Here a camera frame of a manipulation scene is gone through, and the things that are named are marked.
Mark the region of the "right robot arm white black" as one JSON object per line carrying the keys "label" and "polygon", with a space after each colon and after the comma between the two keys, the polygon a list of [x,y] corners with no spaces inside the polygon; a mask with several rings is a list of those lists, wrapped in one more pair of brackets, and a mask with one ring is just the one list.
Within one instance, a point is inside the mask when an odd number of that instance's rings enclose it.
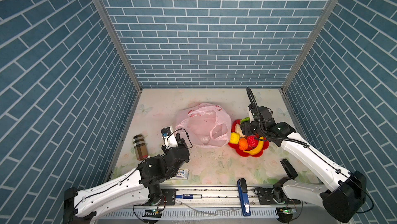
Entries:
{"label": "right robot arm white black", "polygon": [[301,161],[320,180],[320,184],[296,181],[296,170],[290,163],[284,165],[286,177],[273,185],[274,200],[285,203],[301,200],[323,207],[334,219],[348,223],[366,203],[367,178],[359,171],[351,172],[333,162],[310,145],[293,127],[276,123],[267,107],[249,105],[249,120],[243,131],[256,135],[259,141],[273,142],[277,147]]}

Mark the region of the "beige pear fruit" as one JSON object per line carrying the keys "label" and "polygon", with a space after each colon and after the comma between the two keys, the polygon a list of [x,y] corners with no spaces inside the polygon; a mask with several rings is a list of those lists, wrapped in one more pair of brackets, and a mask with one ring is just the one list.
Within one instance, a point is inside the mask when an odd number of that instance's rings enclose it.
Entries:
{"label": "beige pear fruit", "polygon": [[245,136],[239,124],[235,125],[235,133],[239,134],[241,138]]}

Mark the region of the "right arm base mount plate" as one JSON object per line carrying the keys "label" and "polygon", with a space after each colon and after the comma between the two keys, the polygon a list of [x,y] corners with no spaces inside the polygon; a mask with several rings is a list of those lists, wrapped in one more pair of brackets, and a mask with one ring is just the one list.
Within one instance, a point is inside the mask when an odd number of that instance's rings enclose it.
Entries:
{"label": "right arm base mount plate", "polygon": [[260,205],[298,205],[301,204],[300,200],[297,199],[281,199],[277,200],[274,196],[273,188],[263,188],[263,187],[255,187],[253,192],[257,195]]}

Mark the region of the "orange fruit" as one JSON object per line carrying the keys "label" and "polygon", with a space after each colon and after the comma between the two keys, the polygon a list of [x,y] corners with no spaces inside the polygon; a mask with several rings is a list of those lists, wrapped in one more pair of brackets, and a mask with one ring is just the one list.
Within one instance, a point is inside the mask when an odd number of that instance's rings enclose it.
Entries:
{"label": "orange fruit", "polygon": [[247,151],[249,146],[248,146],[248,141],[246,138],[240,138],[238,142],[238,147],[241,151]]}

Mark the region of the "pink plastic fruit bag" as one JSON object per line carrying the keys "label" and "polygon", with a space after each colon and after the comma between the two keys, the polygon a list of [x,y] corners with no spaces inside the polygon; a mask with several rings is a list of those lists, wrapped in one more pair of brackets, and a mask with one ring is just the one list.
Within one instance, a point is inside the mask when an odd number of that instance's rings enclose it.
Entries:
{"label": "pink plastic fruit bag", "polygon": [[219,148],[229,143],[232,120],[220,105],[201,103],[178,112],[176,128],[187,131],[193,146]]}

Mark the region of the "yellow banana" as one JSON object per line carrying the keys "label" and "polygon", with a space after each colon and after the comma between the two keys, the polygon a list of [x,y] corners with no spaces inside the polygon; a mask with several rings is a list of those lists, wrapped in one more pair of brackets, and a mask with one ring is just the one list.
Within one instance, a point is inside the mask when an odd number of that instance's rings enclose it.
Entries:
{"label": "yellow banana", "polygon": [[258,146],[252,150],[244,151],[244,153],[248,153],[250,155],[256,155],[263,149],[264,140],[260,138],[256,138],[256,139],[258,140]]}

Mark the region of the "green fruit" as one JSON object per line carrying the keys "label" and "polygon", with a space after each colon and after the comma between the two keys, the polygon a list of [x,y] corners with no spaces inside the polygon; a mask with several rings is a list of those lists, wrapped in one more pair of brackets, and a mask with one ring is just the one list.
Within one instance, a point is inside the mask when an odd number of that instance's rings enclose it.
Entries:
{"label": "green fruit", "polygon": [[243,123],[243,122],[250,122],[250,118],[249,118],[249,117],[245,117],[244,119],[241,119],[240,122],[241,122],[241,123]]}

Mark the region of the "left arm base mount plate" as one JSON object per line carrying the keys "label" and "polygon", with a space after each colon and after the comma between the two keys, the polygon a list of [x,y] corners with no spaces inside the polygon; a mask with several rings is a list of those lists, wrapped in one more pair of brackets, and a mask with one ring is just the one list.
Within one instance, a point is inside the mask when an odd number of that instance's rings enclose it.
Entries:
{"label": "left arm base mount plate", "polygon": [[164,188],[162,191],[162,197],[160,198],[160,206],[175,205],[177,189],[175,188]]}

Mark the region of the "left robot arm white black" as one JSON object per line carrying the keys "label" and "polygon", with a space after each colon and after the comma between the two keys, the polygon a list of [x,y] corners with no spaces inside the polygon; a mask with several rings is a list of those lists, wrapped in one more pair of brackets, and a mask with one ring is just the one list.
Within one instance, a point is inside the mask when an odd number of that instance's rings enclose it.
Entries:
{"label": "left robot arm white black", "polygon": [[128,206],[157,204],[161,183],[175,177],[190,161],[189,138],[175,132],[164,139],[163,154],[148,157],[135,169],[89,189],[72,187],[64,192],[64,224],[89,224],[113,211]]}

